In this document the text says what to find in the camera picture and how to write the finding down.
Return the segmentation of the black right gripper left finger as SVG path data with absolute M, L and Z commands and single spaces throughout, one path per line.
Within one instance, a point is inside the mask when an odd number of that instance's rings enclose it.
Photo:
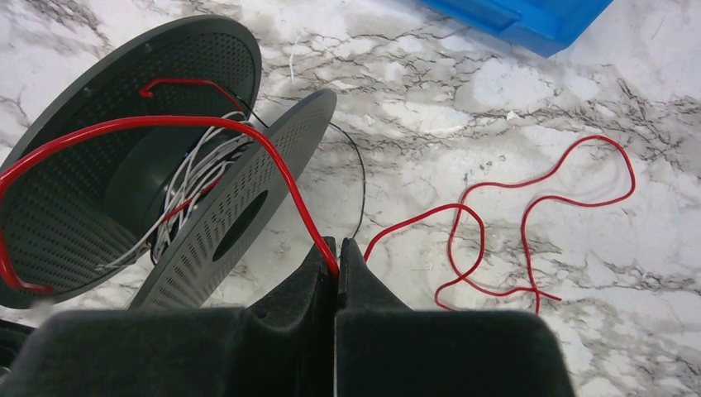
M 336 286 L 317 248 L 247 308 L 58 313 L 4 396 L 331 396 Z

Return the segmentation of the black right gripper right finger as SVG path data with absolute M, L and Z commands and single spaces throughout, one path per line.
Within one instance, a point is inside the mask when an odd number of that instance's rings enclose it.
M 339 396 L 571 396 L 553 332 L 510 310 L 413 310 L 368 268 L 356 241 L 340 254 Z

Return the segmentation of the dark grey perforated spool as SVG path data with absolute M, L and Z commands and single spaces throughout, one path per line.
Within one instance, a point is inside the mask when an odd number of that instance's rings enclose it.
M 252 33 L 186 17 L 72 83 L 1 168 L 1 303 L 65 301 L 149 255 L 133 307 L 202 305 L 289 190 L 246 135 L 262 75 Z

